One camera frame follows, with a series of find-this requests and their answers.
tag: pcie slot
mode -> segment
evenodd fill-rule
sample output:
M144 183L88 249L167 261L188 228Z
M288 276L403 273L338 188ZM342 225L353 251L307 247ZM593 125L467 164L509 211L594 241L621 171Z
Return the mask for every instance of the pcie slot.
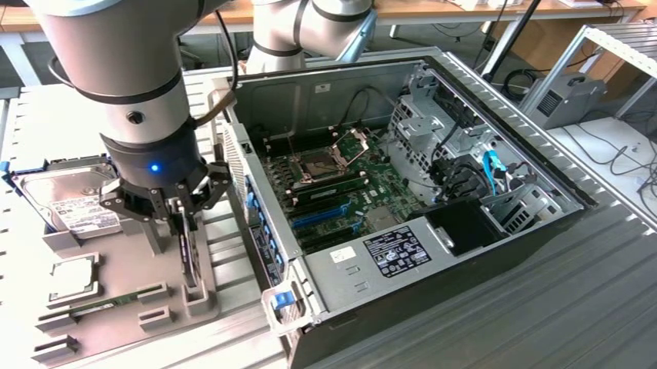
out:
M313 214L303 218L299 218L291 222L292 229L307 227L313 224L322 223L329 219L343 217L347 214L349 206L351 205L351 200L347 204L342 204L338 208L323 211L321 213Z
M343 242L351 241L359 235L359 227L357 225L351 225L349 227L341 228L338 231L331 232L330 234L325 234L323 236L315 238L303 238L299 240L300 247L309 252L313 252L313 249L322 249L329 244L341 244Z
M303 206L296 207L295 209L290 210L287 212L287 216L290 218L296 218L300 217L306 214L317 213L318 211L334 208L342 204L343 201L341 201L339 198L327 198L321 201L314 201L310 204L306 204Z

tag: screw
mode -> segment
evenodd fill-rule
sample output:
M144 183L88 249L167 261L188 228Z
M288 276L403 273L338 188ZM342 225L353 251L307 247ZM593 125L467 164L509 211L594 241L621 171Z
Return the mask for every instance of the screw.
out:
M130 123L138 125L144 121L144 114L142 114L138 111L131 111L130 113L126 114L126 119Z

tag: green circuit board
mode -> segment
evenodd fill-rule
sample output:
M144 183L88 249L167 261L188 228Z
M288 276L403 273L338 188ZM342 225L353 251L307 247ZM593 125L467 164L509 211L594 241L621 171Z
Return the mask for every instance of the green circuit board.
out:
M423 207L393 165L385 161L385 153L377 148L375 140L366 139L369 148L363 150L362 141L349 131L343 135L338 148L342 158L353 160L347 166L335 160L331 146L263 159L264 172L283 212L288 215L299 245L309 253L402 223L409 214ZM318 200L307 197L306 204L299 206L291 192L309 172L319 185L314 195L326 196ZM341 216L295 227L299 218L311 217L341 205L346 206ZM299 208L309 209L309 212L300 217L291 216Z

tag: white label sticker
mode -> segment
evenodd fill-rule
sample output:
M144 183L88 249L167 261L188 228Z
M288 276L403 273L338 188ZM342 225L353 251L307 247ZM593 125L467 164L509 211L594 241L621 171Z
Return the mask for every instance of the white label sticker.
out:
M331 90L331 84L330 83L325 83L323 85L315 86L315 94L329 92L330 90Z
M81 310L79 311L77 313L72 313L71 315L75 316L75 317L79 317L79 316L83 316L86 314L90 314L95 311L102 311L104 309L110 309L110 308L114 308L114 303L107 303L107 304L103 304L100 306L96 306L96 307L90 307L88 309L86 310Z
M314 200L315 198L323 198L325 196L329 196L330 194L334 194L335 192L338 192L338 190L333 189L329 191L319 192L318 194L311 194L310 199Z
M51 210L56 211L61 222L73 234L115 227L119 224L116 213L100 207L98 196L53 201Z
M341 248L331 252L331 259L335 264L357 256L357 252L353 250L351 246Z

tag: hard drive label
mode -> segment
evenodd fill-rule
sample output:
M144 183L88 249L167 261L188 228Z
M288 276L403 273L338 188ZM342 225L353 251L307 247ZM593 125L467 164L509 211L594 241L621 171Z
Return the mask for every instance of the hard drive label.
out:
M56 212L73 234L115 227L119 224L116 213L100 207L98 196L53 201L51 210Z
M431 261L411 229L406 226L363 242L381 274L390 278Z

